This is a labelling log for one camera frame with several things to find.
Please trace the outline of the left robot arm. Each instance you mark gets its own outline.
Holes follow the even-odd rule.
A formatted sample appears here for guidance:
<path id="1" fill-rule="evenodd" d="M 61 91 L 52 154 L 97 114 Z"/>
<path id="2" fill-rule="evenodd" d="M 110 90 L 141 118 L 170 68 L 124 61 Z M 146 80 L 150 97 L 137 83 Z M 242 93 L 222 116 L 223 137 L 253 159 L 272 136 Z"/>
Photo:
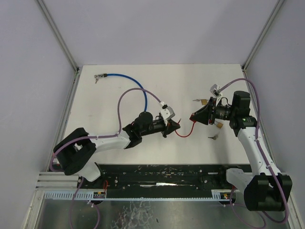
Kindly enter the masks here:
<path id="1" fill-rule="evenodd" d="M 165 120 L 159 114 L 156 119 L 149 112 L 142 112 L 119 134 L 112 136 L 93 136 L 83 127 L 75 129 L 53 149 L 64 174 L 77 174 L 89 182 L 98 179 L 102 174 L 97 163 L 91 161 L 95 153 L 133 148 L 142 142 L 142 137 L 161 133 L 164 138 L 178 130 L 180 125 L 172 119 Z"/>

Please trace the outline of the small brass padlock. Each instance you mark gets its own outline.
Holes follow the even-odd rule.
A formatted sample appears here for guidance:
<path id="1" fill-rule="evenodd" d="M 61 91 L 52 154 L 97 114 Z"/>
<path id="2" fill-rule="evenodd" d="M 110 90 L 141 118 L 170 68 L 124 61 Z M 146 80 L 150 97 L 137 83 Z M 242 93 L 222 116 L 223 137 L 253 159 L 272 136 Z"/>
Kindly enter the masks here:
<path id="1" fill-rule="evenodd" d="M 208 104 L 208 100 L 207 99 L 201 99 L 201 103 L 202 103 L 202 105 L 207 105 Z"/>

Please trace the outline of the long shackle brass padlock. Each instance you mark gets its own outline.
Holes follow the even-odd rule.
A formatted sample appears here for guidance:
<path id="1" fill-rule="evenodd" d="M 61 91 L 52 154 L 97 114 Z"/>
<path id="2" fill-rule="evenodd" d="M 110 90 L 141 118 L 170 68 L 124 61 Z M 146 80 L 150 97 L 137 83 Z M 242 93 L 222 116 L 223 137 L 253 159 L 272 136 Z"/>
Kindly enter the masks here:
<path id="1" fill-rule="evenodd" d="M 217 128 L 221 129 L 223 127 L 223 123 L 215 121 L 214 124 L 216 125 Z"/>

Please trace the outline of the red cable padlock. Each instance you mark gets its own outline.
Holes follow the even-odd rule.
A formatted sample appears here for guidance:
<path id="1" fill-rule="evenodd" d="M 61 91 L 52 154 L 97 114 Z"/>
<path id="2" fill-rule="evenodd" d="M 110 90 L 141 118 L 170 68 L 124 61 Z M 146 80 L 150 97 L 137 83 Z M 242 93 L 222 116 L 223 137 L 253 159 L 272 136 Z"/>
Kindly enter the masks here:
<path id="1" fill-rule="evenodd" d="M 193 133 L 193 130 L 194 130 L 194 127 L 196 124 L 196 121 L 191 120 L 191 122 L 192 122 L 192 124 L 190 125 L 188 132 L 184 131 L 183 133 L 179 133 L 177 130 L 175 130 L 175 134 L 180 138 L 188 138 Z"/>

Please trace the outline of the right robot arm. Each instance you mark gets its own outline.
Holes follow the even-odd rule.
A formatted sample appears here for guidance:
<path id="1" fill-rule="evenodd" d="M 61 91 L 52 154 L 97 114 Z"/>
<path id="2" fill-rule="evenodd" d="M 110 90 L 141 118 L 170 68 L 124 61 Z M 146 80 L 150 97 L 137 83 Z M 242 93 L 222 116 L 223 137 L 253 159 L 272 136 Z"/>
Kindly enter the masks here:
<path id="1" fill-rule="evenodd" d="M 190 120 L 212 125 L 215 120 L 229 121 L 250 162 L 252 175 L 230 168 L 226 180 L 243 193 L 250 211 L 284 211 L 292 188 L 292 180 L 282 175 L 266 151 L 257 120 L 250 115 L 250 94 L 236 91 L 231 105 L 211 97 L 208 103 L 192 113 Z"/>

